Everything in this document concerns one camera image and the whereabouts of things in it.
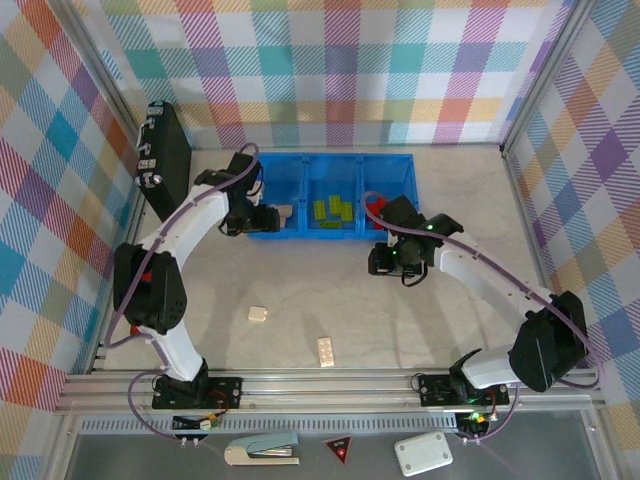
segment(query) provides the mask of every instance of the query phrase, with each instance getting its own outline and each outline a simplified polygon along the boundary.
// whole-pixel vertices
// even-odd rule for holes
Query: plaid wall
[[[196,148],[498,141],[573,2],[74,0],[132,110],[176,103]]]
[[[510,163],[556,291],[582,298],[640,478],[640,1],[601,0]]]
[[[45,1],[0,4],[0,479],[30,480],[88,353],[136,158]]]

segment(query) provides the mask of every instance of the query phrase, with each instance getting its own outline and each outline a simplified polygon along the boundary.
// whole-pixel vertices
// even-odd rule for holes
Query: purple cable
[[[200,195],[196,196],[193,199],[193,202],[182,206],[177,212],[174,212],[174,214],[171,215],[171,217],[169,217],[169,220],[167,221],[166,225],[162,228],[162,230],[160,230],[160,234],[158,235],[158,238],[154,240],[153,244],[151,245],[151,248],[149,248],[149,251],[146,253],[144,258],[142,259],[142,262],[140,263],[140,266],[138,267],[138,270],[136,271],[136,274],[134,275],[133,280],[131,281],[131,285],[129,286],[127,293],[122,299],[122,302],[120,302],[120,307],[118,307],[118,310],[116,311],[116,313],[113,315],[113,318],[111,319],[111,323],[109,324],[109,327],[107,328],[107,333],[105,335],[104,346],[109,349],[117,348],[121,345],[124,345],[125,343],[130,342],[135,338],[151,340],[153,347],[155,348],[156,352],[160,356],[160,359],[162,360],[164,368],[162,370],[145,370],[144,372],[136,375],[131,381],[131,383],[129,384],[129,388],[127,389],[127,402],[129,403],[129,408],[131,409],[131,413],[133,413],[133,415],[138,419],[138,421],[145,428],[147,428],[150,432],[156,435],[159,435],[162,438],[166,438],[168,440],[178,440],[178,439],[173,435],[169,435],[167,433],[161,432],[160,430],[156,429],[153,425],[151,425],[149,422],[147,422],[142,417],[142,415],[140,415],[136,410],[135,405],[133,404],[132,395],[133,395],[134,385],[138,382],[138,380],[140,380],[145,375],[162,375],[166,373],[169,370],[169,359],[166,357],[162,349],[160,349],[160,346],[157,344],[157,342],[153,339],[151,335],[147,335],[143,333],[136,334],[136,335],[129,335],[128,337],[122,338],[116,342],[111,342],[111,338],[113,337],[113,332],[115,331],[116,326],[118,325],[118,322],[122,318],[124,311],[129,305],[129,302],[131,301],[131,298],[133,297],[133,294],[138,284],[140,283],[140,280],[142,279],[142,275],[144,274],[144,271],[147,268],[147,265],[151,261],[151,257],[158,250],[158,247],[160,246],[164,238],[169,233],[169,230],[171,230],[171,227],[173,227],[175,223],[180,218],[182,218],[182,216],[185,213],[187,213],[192,207],[197,205],[198,202],[200,202],[201,200],[204,200],[205,198],[209,197],[215,192],[220,191],[223,188],[227,188],[228,186],[233,185],[234,183],[242,180],[244,177],[246,177],[249,174],[249,172],[251,172],[253,167],[255,167],[256,163],[258,163],[258,157],[260,156],[260,149],[258,148],[258,145],[256,145],[253,142],[245,143],[240,148],[239,152],[240,153],[244,152],[247,149],[247,147],[253,147],[254,149],[253,160],[242,173],[227,180],[226,182],[222,182],[220,185],[216,185],[215,187],[211,187],[210,189],[205,190]]]
[[[600,386],[600,383],[604,380],[604,365],[603,365],[602,359],[600,358],[600,355],[595,350],[595,348],[593,348],[593,345],[591,344],[591,342],[589,341],[587,336],[584,333],[582,333],[582,330],[580,330],[576,325],[574,325],[574,323],[571,322],[571,320],[569,320],[569,318],[567,318],[567,316],[564,313],[562,313],[559,309],[557,309],[556,307],[551,305],[551,303],[547,302],[540,295],[538,295],[537,293],[531,291],[531,289],[526,284],[524,284],[523,282],[518,280],[509,271],[505,270],[503,267],[498,265],[496,262],[491,260],[489,257],[483,255],[482,253],[480,253],[479,251],[477,251],[473,247],[470,247],[466,243],[463,243],[463,242],[461,242],[459,240],[456,240],[455,238],[450,238],[450,237],[447,237],[445,235],[440,235],[439,233],[430,232],[428,230],[415,230],[415,229],[412,229],[412,228],[399,227],[397,225],[393,225],[391,223],[385,222],[384,220],[376,217],[373,213],[371,213],[371,211],[367,207],[367,198],[372,196],[372,195],[384,198],[384,196],[382,194],[378,193],[378,192],[371,192],[371,191],[365,192],[362,195],[362,205],[364,207],[365,213],[367,214],[367,217],[369,217],[371,220],[373,220],[378,225],[382,225],[384,228],[386,228],[388,230],[391,230],[392,232],[407,233],[407,234],[410,234],[410,235],[421,235],[423,237],[437,238],[438,240],[442,240],[445,243],[450,243],[452,245],[455,245],[456,247],[458,247],[458,248],[470,253],[474,257],[476,257],[479,260],[481,260],[482,262],[484,262],[486,265],[488,265],[490,268],[492,268],[494,271],[496,271],[497,273],[502,275],[510,283],[512,283],[514,286],[516,286],[522,293],[529,295],[536,302],[538,302],[539,304],[544,306],[547,310],[549,310],[556,317],[558,317],[562,321],[562,323],[564,323],[573,332],[573,334],[576,337],[578,337],[578,339],[582,342],[582,344],[587,349],[589,354],[593,357],[593,360],[594,360],[594,362],[596,364],[596,368],[598,369],[598,378],[596,378],[596,380],[591,384],[581,385],[579,383],[574,383],[574,382],[570,382],[568,380],[563,380],[563,379],[560,379],[559,382],[564,384],[564,385],[567,385],[569,387],[586,389],[586,390],[592,390],[592,389],[598,388]]]

